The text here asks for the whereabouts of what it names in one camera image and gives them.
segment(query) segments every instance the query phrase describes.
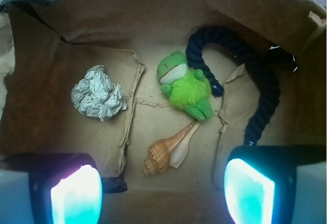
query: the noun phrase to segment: fluffy green fur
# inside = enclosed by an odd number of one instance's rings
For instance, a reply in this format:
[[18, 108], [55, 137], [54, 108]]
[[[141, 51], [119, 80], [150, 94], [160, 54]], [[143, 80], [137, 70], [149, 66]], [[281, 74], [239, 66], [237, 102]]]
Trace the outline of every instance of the fluffy green fur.
[[204, 82], [194, 76], [194, 70], [189, 69], [187, 74], [172, 84], [170, 103], [179, 108], [185, 109], [188, 106], [195, 106], [202, 98], [207, 99], [211, 94], [211, 87], [208, 79]]

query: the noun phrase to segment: glowing light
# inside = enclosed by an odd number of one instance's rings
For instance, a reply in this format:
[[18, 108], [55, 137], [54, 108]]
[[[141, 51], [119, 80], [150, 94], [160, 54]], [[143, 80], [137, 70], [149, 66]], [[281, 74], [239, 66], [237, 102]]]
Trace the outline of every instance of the glowing light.
[[228, 162], [224, 176], [227, 207], [235, 223], [272, 221], [275, 183], [241, 159]]
[[97, 223], [102, 206], [102, 183], [96, 169], [81, 166], [51, 189], [53, 223]]

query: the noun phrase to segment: dark blue rope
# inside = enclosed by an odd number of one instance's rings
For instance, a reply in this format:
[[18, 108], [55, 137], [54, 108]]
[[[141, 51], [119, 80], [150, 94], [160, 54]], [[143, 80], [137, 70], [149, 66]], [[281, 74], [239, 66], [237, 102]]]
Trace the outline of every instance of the dark blue rope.
[[258, 109], [249, 120], [244, 136], [245, 145], [256, 145], [279, 103], [281, 92], [278, 80], [255, 50], [237, 34], [225, 28], [202, 28], [189, 38], [186, 55], [190, 67], [203, 70], [214, 96], [221, 96], [223, 88], [202, 58], [202, 49], [208, 43], [219, 44], [236, 55], [245, 64], [246, 70], [260, 91]]

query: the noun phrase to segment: torn paper edge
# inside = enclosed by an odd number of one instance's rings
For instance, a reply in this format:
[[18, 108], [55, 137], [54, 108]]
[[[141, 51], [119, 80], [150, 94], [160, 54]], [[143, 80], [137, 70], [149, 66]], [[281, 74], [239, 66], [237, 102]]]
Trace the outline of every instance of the torn paper edge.
[[[120, 150], [120, 157], [118, 158], [118, 167], [120, 169], [120, 172], [114, 172], [116, 176], [119, 176], [125, 166], [125, 146], [129, 144], [129, 134], [130, 134], [130, 129], [132, 127], [132, 122], [134, 118], [134, 113], [135, 113], [135, 107], [136, 107], [136, 101], [134, 100], [134, 95], [137, 89], [137, 86], [139, 84], [139, 80], [145, 70], [145, 66], [143, 62], [138, 58], [136, 55], [136, 52], [133, 50], [127, 50], [127, 49], [115, 49], [117, 51], [121, 52], [133, 52], [132, 57], [134, 58], [136, 62], [136, 72], [134, 76], [134, 82], [132, 83], [131, 87], [129, 88], [128, 94], [130, 95], [130, 98], [126, 101], [127, 106], [130, 108], [129, 112], [126, 113], [125, 119], [124, 119], [124, 136], [121, 138], [119, 144], [117, 145], [117, 150]], [[102, 177], [107, 177], [110, 174], [110, 172], [107, 171], [107, 163], [109, 161], [109, 150], [107, 152], [106, 160], [103, 164], [103, 175]]]
[[14, 39], [11, 31], [10, 18], [8, 13], [0, 12], [0, 120], [6, 104], [7, 87], [4, 79], [8, 74], [12, 74], [15, 70], [15, 48]]
[[137, 98], [137, 97], [135, 98], [135, 101], [139, 105], [148, 106], [148, 107], [151, 107], [151, 108], [158, 108], [158, 107], [159, 108], [167, 108], [167, 107], [170, 106], [169, 103], [162, 103], [162, 104], [160, 104], [160, 103], [151, 103], [151, 102], [147, 102], [147, 101], [145, 101], [145, 100], [143, 100], [141, 98]]
[[[238, 77], [244, 75], [244, 73], [247, 72], [246, 69], [245, 69], [245, 64], [242, 64], [240, 66], [238, 66], [234, 72], [232, 72], [227, 80], [224, 82], [224, 89], [226, 88], [226, 84], [236, 80]], [[218, 113], [218, 117], [220, 118], [221, 120], [221, 124], [222, 126], [220, 127], [219, 129], [219, 132], [220, 132], [220, 137], [219, 137], [219, 140], [218, 140], [218, 149], [217, 149], [217, 153], [216, 153], [216, 158], [215, 158], [215, 167], [214, 167], [214, 184], [216, 187], [220, 186], [221, 185], [221, 178], [220, 176], [218, 176], [216, 174], [216, 169], [218, 168], [218, 164], [221, 164], [221, 160], [220, 160], [220, 155], [222, 153], [222, 145], [224, 143], [224, 136], [225, 136], [225, 133], [228, 129], [233, 129], [233, 127], [235, 127], [235, 125], [232, 125], [230, 124], [226, 119], [226, 112], [225, 112], [225, 108], [226, 108], [226, 105], [227, 105], [227, 96], [225, 95], [225, 92], [226, 92], [226, 89], [224, 91], [224, 94], [223, 94], [223, 101], [222, 101], [222, 108], [220, 109], [219, 113]]]

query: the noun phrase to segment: spiral shell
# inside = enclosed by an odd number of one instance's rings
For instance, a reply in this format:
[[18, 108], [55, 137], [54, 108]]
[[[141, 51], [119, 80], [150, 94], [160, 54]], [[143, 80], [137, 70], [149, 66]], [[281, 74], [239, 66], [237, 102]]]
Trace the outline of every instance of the spiral shell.
[[177, 134], [155, 141], [149, 148], [148, 148], [148, 156], [144, 160], [144, 168], [143, 174], [148, 176], [153, 175], [157, 171], [164, 172], [170, 165], [171, 160], [171, 153], [174, 148], [181, 142], [183, 138], [185, 138], [190, 132], [192, 134], [195, 130], [192, 130], [194, 125], [197, 124], [199, 126], [199, 122], [193, 121], [188, 124], [185, 128], [180, 130]]

